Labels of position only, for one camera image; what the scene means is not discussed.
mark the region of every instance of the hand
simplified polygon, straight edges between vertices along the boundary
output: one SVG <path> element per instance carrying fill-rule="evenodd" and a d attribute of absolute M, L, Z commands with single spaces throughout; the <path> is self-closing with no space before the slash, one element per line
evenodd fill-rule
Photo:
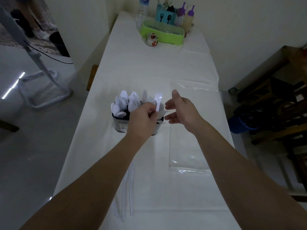
<path fill-rule="evenodd" d="M 165 109 L 176 109 L 176 112 L 165 116 L 165 120 L 169 120 L 170 124 L 182 123 L 192 134 L 195 133 L 197 126 L 204 121 L 194 104 L 189 99 L 181 97 L 176 89 L 172 92 L 172 99 L 165 103 Z"/>
<path fill-rule="evenodd" d="M 156 106 L 150 102 L 131 112 L 127 135 L 140 140 L 143 144 L 153 134 L 156 127 L 158 112 Z"/>

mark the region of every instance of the purple cap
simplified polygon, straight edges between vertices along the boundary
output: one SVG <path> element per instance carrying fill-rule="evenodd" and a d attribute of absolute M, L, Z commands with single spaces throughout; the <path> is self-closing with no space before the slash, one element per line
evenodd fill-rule
<path fill-rule="evenodd" d="M 191 17 L 194 16 L 194 11 L 193 11 L 193 10 L 194 10 L 194 7 L 195 7 L 195 6 L 193 6 L 193 8 L 192 8 L 191 10 L 189 10 L 189 12 L 188 12 L 188 15 L 191 16 Z"/>
<path fill-rule="evenodd" d="M 178 9 L 178 11 L 177 11 L 177 16 L 178 16 L 178 17 L 181 17 L 181 16 L 183 16 L 183 15 L 185 15 L 185 2 L 183 3 L 183 6 L 180 7 L 180 8 Z"/>

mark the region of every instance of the metal stand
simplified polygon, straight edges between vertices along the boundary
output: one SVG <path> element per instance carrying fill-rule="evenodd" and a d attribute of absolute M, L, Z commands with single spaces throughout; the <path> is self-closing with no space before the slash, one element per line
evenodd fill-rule
<path fill-rule="evenodd" d="M 10 13 L 7 12 L 2 6 L 0 6 L 0 23 L 2 23 L 2 25 L 11 34 L 11 36 L 16 40 L 16 42 L 24 47 L 29 57 L 31 57 L 31 59 L 35 62 L 35 64 L 40 69 L 40 71 L 37 73 L 34 73 L 32 75 L 19 79 L 18 88 L 26 104 L 34 109 L 40 109 L 40 108 L 50 106 L 54 103 L 57 103 L 57 102 L 60 102 L 60 101 L 63 101 L 69 98 L 72 95 L 71 89 L 60 85 L 56 81 L 56 78 L 58 77 L 58 73 L 53 69 L 47 69 L 47 67 L 44 65 L 44 63 L 40 59 L 41 55 L 37 53 L 36 51 L 32 50 L 28 46 L 30 44 L 29 40 L 27 39 L 23 31 L 19 28 L 15 20 L 11 17 Z M 63 93 L 63 95 L 60 95 L 40 105 L 35 105 L 34 100 L 29 95 L 29 92 L 25 86 L 25 82 L 32 81 L 44 75 L 50 79 L 50 81 Z"/>

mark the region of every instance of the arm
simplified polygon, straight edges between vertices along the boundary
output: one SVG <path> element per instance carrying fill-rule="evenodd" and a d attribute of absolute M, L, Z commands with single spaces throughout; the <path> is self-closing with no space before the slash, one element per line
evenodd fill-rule
<path fill-rule="evenodd" d="M 219 190 L 242 229 L 306 229 L 307 212 L 282 187 L 241 156 L 176 90 L 165 117 L 195 135 Z"/>
<path fill-rule="evenodd" d="M 20 229 L 98 229 L 133 157 L 154 132 L 155 109 L 148 102 L 132 112 L 125 137 Z"/>

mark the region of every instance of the green container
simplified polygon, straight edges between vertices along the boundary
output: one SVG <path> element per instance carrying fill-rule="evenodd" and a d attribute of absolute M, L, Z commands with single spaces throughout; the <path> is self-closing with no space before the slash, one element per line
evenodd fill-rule
<path fill-rule="evenodd" d="M 141 26 L 140 34 L 147 38 L 150 33 L 155 33 L 159 42 L 168 42 L 174 45 L 182 45 L 185 38 L 185 31 L 181 27 L 147 19 Z"/>

